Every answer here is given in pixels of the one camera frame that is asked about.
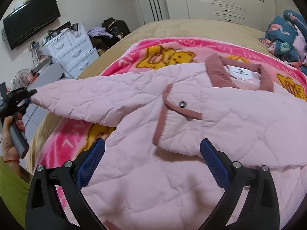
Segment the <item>green sleeve forearm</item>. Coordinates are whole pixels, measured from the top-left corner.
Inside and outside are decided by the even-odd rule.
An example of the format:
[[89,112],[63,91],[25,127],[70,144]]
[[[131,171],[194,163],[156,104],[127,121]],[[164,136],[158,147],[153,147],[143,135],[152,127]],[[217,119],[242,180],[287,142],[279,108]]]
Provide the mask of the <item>green sleeve forearm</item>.
[[21,176],[15,174],[1,156],[1,198],[18,224],[26,229],[26,202],[32,175],[23,167],[19,168]]

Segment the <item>person's left hand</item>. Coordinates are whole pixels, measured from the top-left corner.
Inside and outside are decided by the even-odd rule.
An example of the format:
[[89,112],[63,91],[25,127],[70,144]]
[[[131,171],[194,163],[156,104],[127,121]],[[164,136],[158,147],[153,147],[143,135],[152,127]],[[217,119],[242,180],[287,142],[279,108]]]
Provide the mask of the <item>person's left hand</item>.
[[15,144],[13,142],[13,137],[16,134],[14,133],[13,136],[11,135],[13,119],[14,118],[12,116],[6,117],[3,123],[2,152],[4,161],[20,159],[18,150],[16,149]]

